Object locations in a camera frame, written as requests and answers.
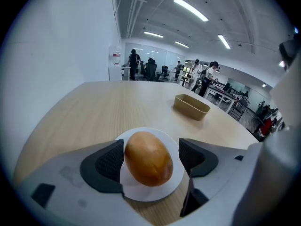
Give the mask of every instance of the white ceiling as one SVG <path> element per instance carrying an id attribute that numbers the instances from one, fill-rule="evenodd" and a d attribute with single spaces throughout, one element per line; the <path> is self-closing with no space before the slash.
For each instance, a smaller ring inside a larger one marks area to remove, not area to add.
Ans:
<path id="1" fill-rule="evenodd" d="M 120 3 L 123 38 L 131 1 Z M 187 44 L 188 59 L 216 60 L 271 86 L 284 73 L 278 66 L 281 61 L 278 46 L 293 37 L 293 26 L 274 0 L 184 0 L 204 14 L 209 19 L 207 22 L 173 0 L 146 1 L 130 36 L 145 38 L 144 31 L 161 34 L 165 43 Z M 224 35 L 231 49 L 225 48 L 218 34 Z"/>

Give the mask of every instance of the white wall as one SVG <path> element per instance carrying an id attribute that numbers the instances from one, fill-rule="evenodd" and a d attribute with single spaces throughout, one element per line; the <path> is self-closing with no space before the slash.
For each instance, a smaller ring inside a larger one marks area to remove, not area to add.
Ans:
<path id="1" fill-rule="evenodd" d="M 118 43 L 111 0 L 25 5 L 0 53 L 1 161 L 9 180 L 43 116 L 83 82 L 108 80 L 109 46 Z"/>
<path id="2" fill-rule="evenodd" d="M 228 81 L 228 77 L 221 74 L 221 73 L 214 73 L 214 78 L 217 78 L 218 81 L 222 84 L 227 84 L 227 81 Z"/>

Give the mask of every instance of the brown potato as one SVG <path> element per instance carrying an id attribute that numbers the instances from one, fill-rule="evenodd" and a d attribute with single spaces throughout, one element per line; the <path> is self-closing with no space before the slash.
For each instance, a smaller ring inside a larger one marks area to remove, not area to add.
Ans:
<path id="1" fill-rule="evenodd" d="M 173 173 L 173 161 L 168 150 L 149 132 L 134 133 L 127 142 L 124 155 L 129 171 L 143 185 L 162 185 Z"/>

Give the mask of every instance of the table leg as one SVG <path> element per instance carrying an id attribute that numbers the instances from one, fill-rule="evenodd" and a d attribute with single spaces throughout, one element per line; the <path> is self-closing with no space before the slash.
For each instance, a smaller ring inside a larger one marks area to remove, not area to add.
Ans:
<path id="1" fill-rule="evenodd" d="M 221 100 L 220 100 L 219 103 L 217 104 L 217 107 L 220 107 L 223 98 L 224 98 L 224 96 L 221 97 Z"/>
<path id="2" fill-rule="evenodd" d="M 232 106 L 233 106 L 233 104 L 234 104 L 234 101 L 235 101 L 235 100 L 231 100 L 231 103 L 230 103 L 228 109 L 226 110 L 226 113 L 227 113 L 227 114 L 228 114 L 228 112 L 230 111 L 230 109 L 232 108 Z"/>
<path id="3" fill-rule="evenodd" d="M 255 131 L 254 131 L 253 133 L 257 133 L 257 132 L 259 131 L 259 129 L 260 129 L 261 126 L 262 126 L 262 125 L 261 125 L 260 122 L 259 122 L 258 127 L 256 127 L 256 129 L 255 129 Z"/>
<path id="4" fill-rule="evenodd" d="M 207 92 L 206 92 L 206 94 L 205 94 L 205 99 L 208 98 L 209 93 L 210 93 L 210 88 L 207 88 Z"/>

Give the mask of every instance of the person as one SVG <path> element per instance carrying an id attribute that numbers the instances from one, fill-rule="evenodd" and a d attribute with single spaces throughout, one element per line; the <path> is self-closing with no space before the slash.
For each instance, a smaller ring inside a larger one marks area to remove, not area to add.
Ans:
<path id="1" fill-rule="evenodd" d="M 229 88 L 230 88 L 230 83 L 227 83 L 222 90 L 227 92 Z"/>
<path id="2" fill-rule="evenodd" d="M 177 79 L 179 78 L 179 74 L 181 72 L 181 70 L 183 70 L 183 65 L 181 64 L 181 61 L 177 61 L 178 65 L 173 68 L 173 69 L 176 69 L 175 70 L 175 76 L 174 76 L 174 82 L 177 82 Z"/>
<path id="3" fill-rule="evenodd" d="M 190 88 L 193 90 L 196 90 L 197 88 L 197 78 L 200 76 L 200 74 L 203 71 L 203 66 L 199 63 L 199 60 L 196 59 L 194 65 L 192 66 L 191 70 L 191 79 L 190 79 Z"/>
<path id="4" fill-rule="evenodd" d="M 256 111 L 256 113 L 255 113 L 256 115 L 260 115 L 260 114 L 262 113 L 262 109 L 263 109 L 264 103 L 265 103 L 265 101 L 261 101 L 261 102 L 259 103 L 258 109 L 257 109 L 257 111 Z"/>
<path id="5" fill-rule="evenodd" d="M 210 84 L 210 82 L 214 82 L 215 81 L 215 79 L 212 77 L 214 71 L 220 68 L 219 65 L 218 65 L 218 62 L 216 62 L 216 61 L 210 63 L 210 65 L 212 65 L 212 67 L 208 67 L 206 69 L 206 75 L 205 75 L 204 80 L 202 81 L 201 91 L 198 94 L 198 95 L 200 95 L 202 97 L 204 97 L 204 95 L 206 93 L 206 90 L 207 90 L 208 85 Z"/>
<path id="6" fill-rule="evenodd" d="M 128 57 L 127 64 L 130 65 L 130 79 L 135 81 L 135 73 L 138 66 L 138 63 L 140 61 L 139 54 L 136 54 L 136 50 L 132 49 L 131 55 Z"/>
<path id="7" fill-rule="evenodd" d="M 194 86 L 192 86 L 192 90 L 191 90 L 191 91 L 195 91 L 195 90 L 198 88 L 198 85 L 199 85 L 199 84 L 195 83 Z"/>
<path id="8" fill-rule="evenodd" d="M 227 92 L 230 94 L 231 90 L 232 90 L 232 86 L 229 87 Z"/>

